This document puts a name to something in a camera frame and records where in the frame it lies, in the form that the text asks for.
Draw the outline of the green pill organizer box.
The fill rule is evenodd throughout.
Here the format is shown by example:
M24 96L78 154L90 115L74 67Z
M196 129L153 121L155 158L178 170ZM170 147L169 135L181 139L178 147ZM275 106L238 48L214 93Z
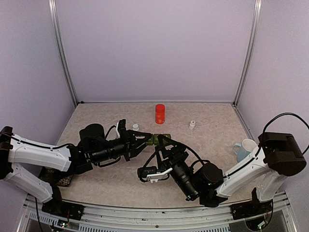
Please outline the green pill organizer box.
M164 138L160 138L158 139L158 136L160 134L152 134L151 138L149 140L147 140L145 142L146 145L162 145L162 144L166 144L168 143L168 140L171 139L171 134L169 133L164 133L162 135L164 135L165 137L167 137L168 139L164 139Z

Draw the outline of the small white pill bottle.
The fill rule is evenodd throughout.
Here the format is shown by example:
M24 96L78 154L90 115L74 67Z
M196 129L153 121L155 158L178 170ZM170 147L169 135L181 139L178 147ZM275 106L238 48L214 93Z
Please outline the small white pill bottle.
M139 128L138 124L133 124L132 129L133 129L133 131L138 131L140 128Z

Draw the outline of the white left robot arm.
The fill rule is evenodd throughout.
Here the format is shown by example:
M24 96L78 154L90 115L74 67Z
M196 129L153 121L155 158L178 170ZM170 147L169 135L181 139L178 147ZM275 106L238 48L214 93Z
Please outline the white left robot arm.
M126 161L136 157L152 137L151 133L126 129L126 121L116 125L116 138L107 140L104 127L94 123L80 130L78 145L60 146L27 140L13 133L10 126L0 131L0 178L23 189L42 203L48 203L57 215L67 211L60 190L22 167L23 163L56 169L67 175L83 174L106 160Z

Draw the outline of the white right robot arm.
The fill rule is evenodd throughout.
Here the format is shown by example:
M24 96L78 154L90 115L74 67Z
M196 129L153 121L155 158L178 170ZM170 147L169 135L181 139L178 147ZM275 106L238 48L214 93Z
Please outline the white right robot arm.
M300 173L307 164L294 136L289 133L261 134L260 143L253 151L226 173L208 160L194 172L185 162L188 146L162 134L158 140L155 154L159 156L158 167L163 172L148 174L146 180L153 183L170 175L187 201L198 199L205 207L217 207L239 188L264 174L264 183L254 191L257 196L247 203L247 211L253 215L265 208L286 178Z

